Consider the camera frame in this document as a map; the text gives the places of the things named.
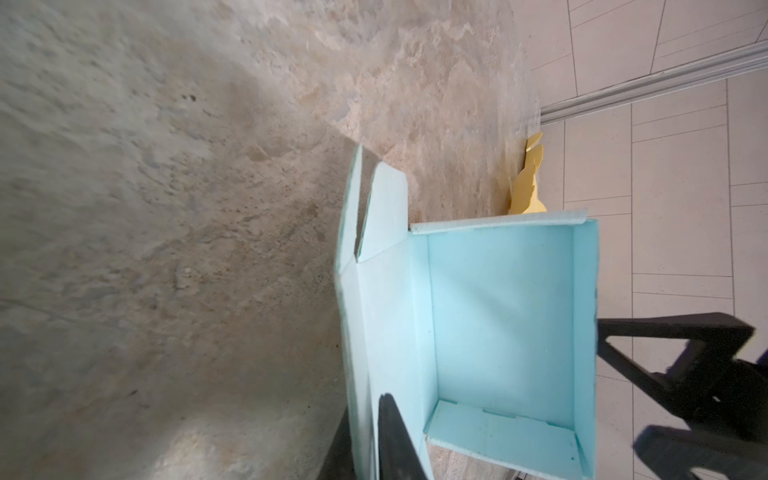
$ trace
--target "tiled wall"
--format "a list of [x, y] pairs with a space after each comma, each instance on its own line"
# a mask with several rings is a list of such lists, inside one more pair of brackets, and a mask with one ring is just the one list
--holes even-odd
[[[542, 130], [542, 201], [600, 221], [599, 316], [735, 313], [756, 327], [739, 356], [768, 349], [768, 70]], [[611, 343], [652, 372], [685, 345]], [[685, 424], [599, 359], [598, 375], [598, 479], [655, 478], [633, 439]]]
[[541, 105], [768, 39], [766, 0], [512, 0]]

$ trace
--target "box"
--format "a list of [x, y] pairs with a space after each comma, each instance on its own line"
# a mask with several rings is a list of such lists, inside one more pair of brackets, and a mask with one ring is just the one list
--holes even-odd
[[379, 397], [427, 441], [544, 478], [594, 478], [598, 225], [584, 212], [418, 223], [403, 172], [374, 170], [356, 249], [362, 149], [336, 292], [358, 478], [378, 477]]

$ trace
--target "open cardboard box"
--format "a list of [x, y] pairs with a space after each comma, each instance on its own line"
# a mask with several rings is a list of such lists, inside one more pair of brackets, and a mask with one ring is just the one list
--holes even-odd
[[417, 223], [408, 185], [373, 174], [355, 252], [362, 148], [336, 254], [353, 458], [378, 478], [391, 393], [426, 441], [533, 475], [594, 478], [598, 225], [583, 212]]

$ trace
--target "yellow object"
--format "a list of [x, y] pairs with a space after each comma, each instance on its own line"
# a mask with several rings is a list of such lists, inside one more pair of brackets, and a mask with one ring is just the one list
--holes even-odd
[[525, 144], [525, 166], [515, 178], [512, 186], [510, 215], [536, 214], [547, 211], [547, 207], [538, 199], [536, 172], [544, 160], [544, 145], [538, 143], [541, 132], [530, 136]]

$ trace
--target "marble surface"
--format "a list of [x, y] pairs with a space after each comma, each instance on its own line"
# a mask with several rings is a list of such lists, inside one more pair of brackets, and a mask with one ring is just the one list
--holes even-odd
[[503, 2], [0, 6], [0, 477], [313, 478], [362, 141], [501, 213], [538, 106]]

